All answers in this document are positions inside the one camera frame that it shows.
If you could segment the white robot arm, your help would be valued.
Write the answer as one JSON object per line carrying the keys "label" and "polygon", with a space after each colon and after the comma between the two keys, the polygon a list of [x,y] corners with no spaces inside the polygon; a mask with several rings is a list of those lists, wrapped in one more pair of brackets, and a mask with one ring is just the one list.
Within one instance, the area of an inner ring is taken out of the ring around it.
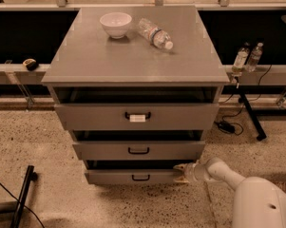
{"label": "white robot arm", "polygon": [[243,177],[220,158],[205,164],[181,163],[175,182],[224,182],[234,191],[232,228],[286,228],[286,182],[273,183],[260,177]]}

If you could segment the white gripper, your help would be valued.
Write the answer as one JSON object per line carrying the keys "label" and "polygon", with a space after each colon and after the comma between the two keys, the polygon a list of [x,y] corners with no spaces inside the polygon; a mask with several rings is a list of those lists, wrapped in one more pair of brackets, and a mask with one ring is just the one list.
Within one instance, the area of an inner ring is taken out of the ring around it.
{"label": "white gripper", "polygon": [[209,177],[205,165],[200,163],[181,163],[173,167],[183,172],[183,176],[174,179],[175,183],[189,183],[194,181],[206,181]]}

